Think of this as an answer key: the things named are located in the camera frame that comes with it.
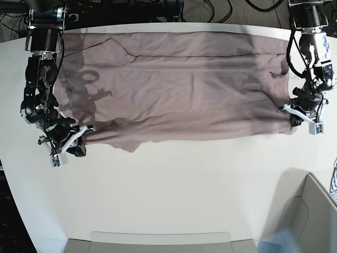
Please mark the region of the mauve pink T-shirt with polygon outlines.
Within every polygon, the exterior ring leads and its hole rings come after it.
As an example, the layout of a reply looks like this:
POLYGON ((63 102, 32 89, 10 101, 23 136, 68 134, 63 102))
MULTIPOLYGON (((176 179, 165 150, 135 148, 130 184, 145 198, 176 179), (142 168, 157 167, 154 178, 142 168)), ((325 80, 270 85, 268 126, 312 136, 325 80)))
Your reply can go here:
POLYGON ((240 33, 64 35, 54 94, 86 144, 292 134, 287 42, 240 33))

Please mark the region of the blue striped cloth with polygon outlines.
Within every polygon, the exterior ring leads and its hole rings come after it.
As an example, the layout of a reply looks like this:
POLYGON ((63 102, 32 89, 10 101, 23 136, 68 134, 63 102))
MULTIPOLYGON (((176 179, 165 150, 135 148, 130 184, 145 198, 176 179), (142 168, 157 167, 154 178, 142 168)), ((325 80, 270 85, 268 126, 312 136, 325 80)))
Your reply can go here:
POLYGON ((335 160, 334 162, 334 170, 331 177, 330 182, 330 196, 334 200, 335 203, 337 203, 337 162, 335 160))

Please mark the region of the grey cardboard box right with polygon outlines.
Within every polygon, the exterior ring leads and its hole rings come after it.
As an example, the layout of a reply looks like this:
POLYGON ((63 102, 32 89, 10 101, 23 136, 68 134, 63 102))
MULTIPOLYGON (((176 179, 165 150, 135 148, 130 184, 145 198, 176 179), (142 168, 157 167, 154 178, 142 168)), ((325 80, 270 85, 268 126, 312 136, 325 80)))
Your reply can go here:
POLYGON ((276 232, 284 229, 297 237, 301 252, 336 252, 336 203, 312 174, 285 204, 276 232))

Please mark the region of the grey bin bottom edge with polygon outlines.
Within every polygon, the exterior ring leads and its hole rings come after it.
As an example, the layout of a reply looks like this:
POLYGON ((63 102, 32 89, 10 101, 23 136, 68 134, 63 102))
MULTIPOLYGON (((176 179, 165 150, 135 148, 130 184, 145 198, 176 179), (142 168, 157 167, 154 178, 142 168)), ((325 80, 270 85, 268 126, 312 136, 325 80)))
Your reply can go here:
POLYGON ((135 234, 91 232, 89 240, 69 239, 65 252, 257 252, 252 239, 232 241, 229 232, 135 234))

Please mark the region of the blue translucent sheet corner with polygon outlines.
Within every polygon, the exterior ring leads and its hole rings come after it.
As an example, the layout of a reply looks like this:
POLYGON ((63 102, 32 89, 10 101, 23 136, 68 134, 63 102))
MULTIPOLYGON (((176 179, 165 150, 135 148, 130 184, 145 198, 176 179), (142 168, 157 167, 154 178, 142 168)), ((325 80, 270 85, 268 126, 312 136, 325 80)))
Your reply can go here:
POLYGON ((257 243, 258 253, 293 253, 301 252, 297 247, 297 237, 284 229, 257 243))

